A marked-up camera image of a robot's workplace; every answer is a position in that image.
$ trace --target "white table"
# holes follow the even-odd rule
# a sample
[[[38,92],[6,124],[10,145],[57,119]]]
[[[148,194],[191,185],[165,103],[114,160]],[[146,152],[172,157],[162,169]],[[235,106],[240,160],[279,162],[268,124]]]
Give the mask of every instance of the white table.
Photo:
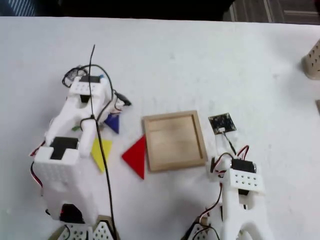
[[[236,147],[249,144],[247,159],[263,167],[275,237],[319,236],[320,81],[305,77],[300,60],[320,26],[2,17],[0,33],[0,239],[46,239],[60,226],[44,213],[28,153],[63,106],[62,76],[89,62],[93,44],[93,62],[133,103],[119,135],[103,132],[113,141],[108,165],[121,239],[180,239],[217,198],[204,167],[149,173],[146,166],[142,181],[121,159],[143,133],[142,116],[193,109],[210,157],[208,117],[230,113]],[[105,176],[93,162],[87,168],[99,212],[109,215]]]

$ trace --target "floor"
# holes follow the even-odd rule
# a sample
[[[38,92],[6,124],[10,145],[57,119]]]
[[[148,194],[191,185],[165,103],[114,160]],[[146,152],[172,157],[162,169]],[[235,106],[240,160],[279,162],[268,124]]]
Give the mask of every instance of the floor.
[[[320,25],[319,10],[320,0],[235,0],[223,20]]]

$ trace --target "black square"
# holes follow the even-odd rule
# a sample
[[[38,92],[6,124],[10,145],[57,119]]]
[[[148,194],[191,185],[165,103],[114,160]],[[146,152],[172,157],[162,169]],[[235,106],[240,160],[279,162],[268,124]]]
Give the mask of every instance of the black square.
[[[221,134],[221,132],[219,131],[220,128],[224,128],[225,133],[237,130],[229,113],[225,113],[217,116],[210,116],[209,122],[213,129],[214,135]]]
[[[53,147],[53,153],[50,159],[61,160],[66,149],[77,149],[78,138],[57,136],[54,138],[50,147]]]

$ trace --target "wooden frame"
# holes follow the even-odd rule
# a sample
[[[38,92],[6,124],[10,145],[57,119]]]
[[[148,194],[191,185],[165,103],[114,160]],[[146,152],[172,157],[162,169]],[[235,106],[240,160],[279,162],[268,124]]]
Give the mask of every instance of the wooden frame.
[[[196,110],[143,118],[150,171],[204,165],[207,152]]]

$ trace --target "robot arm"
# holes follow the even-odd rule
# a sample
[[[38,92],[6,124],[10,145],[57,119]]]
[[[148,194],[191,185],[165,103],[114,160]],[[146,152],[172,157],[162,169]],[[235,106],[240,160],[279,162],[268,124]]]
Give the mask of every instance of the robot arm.
[[[93,225],[98,217],[83,161],[90,161],[97,134],[94,116],[100,113],[99,122],[109,113],[121,112],[123,101],[108,96],[107,80],[96,76],[76,77],[60,114],[52,121],[34,158],[34,171],[43,184],[43,198],[47,212],[55,220],[65,223]],[[80,139],[67,137],[74,126],[81,126]]]

